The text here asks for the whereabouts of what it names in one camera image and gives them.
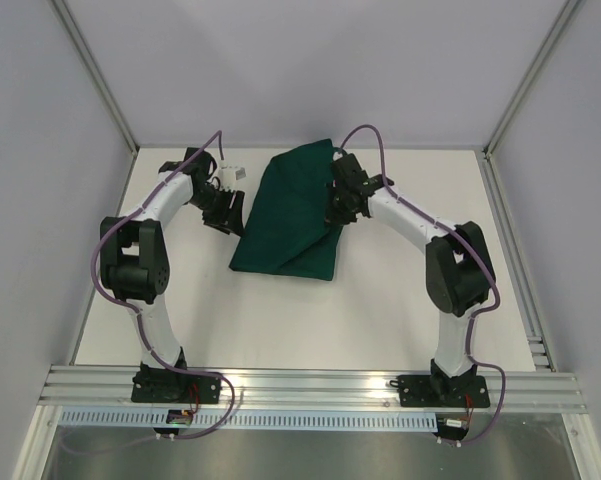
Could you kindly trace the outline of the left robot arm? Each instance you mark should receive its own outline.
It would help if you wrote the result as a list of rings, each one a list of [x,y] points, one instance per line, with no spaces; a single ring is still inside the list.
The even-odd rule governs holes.
[[[166,307],[171,267],[164,233],[183,207],[193,206],[205,226],[242,236],[245,192],[238,183],[245,177],[244,168],[191,147],[183,160],[159,168],[156,184],[127,214],[101,222],[92,280],[103,298],[128,311],[142,347],[141,370],[158,372],[154,388],[166,400],[183,398],[190,378]]]

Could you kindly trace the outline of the dark green surgical drape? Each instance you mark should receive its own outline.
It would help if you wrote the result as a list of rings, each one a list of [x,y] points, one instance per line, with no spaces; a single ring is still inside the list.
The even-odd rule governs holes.
[[[236,272],[331,281],[342,232],[325,222],[333,181],[330,139],[271,158],[229,268]]]

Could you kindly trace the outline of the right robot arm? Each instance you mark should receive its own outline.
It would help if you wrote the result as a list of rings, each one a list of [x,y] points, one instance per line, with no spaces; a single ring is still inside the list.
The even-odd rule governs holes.
[[[495,274],[481,228],[452,224],[409,201],[382,174],[371,177],[353,154],[331,163],[326,222],[344,226],[360,216],[390,227],[424,255],[425,287],[438,309],[438,344],[430,390],[436,401],[455,404],[467,392],[464,377],[476,369],[467,354],[470,316],[489,297]]]

